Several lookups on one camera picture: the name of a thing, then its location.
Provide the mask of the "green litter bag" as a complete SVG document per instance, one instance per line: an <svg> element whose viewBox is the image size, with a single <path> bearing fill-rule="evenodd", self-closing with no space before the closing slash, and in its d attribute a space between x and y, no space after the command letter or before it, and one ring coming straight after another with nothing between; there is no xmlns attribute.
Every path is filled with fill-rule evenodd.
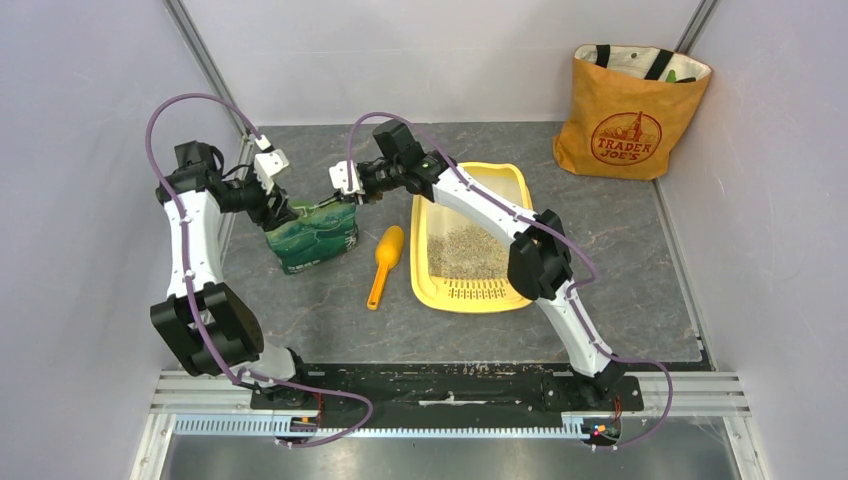
<svg viewBox="0 0 848 480"><path fill-rule="evenodd" d="M296 275L353 250L359 240L356 207L292 202L298 218L265 233L286 275Z"/></svg>

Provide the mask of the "orange litter scoop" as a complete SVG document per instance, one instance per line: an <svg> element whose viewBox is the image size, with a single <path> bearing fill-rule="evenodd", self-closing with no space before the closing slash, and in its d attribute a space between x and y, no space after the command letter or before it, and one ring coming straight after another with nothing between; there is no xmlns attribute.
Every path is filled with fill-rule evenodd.
<svg viewBox="0 0 848 480"><path fill-rule="evenodd" d="M375 250L377 270L366 302L369 310L378 309L389 272L399 263L404 243L405 234L398 225L390 226L378 242Z"/></svg>

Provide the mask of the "yellow litter box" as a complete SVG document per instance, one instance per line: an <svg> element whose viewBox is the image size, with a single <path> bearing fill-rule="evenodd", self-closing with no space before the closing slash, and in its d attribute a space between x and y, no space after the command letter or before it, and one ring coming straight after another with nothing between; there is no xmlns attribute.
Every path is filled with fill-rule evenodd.
<svg viewBox="0 0 848 480"><path fill-rule="evenodd" d="M411 286L417 299L432 309L471 314L499 313L529 305L530 301L518 294L507 278L458 280L429 273L428 238L467 225L479 226L449 208L420 196L413 198L409 263Z"/></svg>

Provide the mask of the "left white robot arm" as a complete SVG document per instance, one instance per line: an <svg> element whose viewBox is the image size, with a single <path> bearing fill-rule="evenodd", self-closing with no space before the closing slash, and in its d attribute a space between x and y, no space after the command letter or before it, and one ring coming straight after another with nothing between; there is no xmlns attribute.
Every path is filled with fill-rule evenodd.
<svg viewBox="0 0 848 480"><path fill-rule="evenodd" d="M151 306L155 330L192 376L225 375L290 408L307 405L314 383L289 348L266 345L256 315L225 282L220 230L246 213L264 232L298 219L275 178L285 154L265 137L243 177L225 171L221 151L190 141L175 148L176 169L156 191L169 221L171 276L164 301Z"/></svg>

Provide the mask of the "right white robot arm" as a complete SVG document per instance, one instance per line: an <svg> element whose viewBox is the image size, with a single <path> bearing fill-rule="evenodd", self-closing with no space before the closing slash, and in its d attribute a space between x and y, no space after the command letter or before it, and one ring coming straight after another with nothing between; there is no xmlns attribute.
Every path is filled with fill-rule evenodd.
<svg viewBox="0 0 848 480"><path fill-rule="evenodd" d="M372 136L380 157L369 162L346 157L329 168L332 200L373 203L402 188L481 227L509 250L511 287L543 311L564 344L579 400L591 409L612 402L626 369L609 351L582 304L581 284L571 267L578 249L564 236L559 216L506 200L442 149L426 151L413 126L399 118L387 119Z"/></svg>

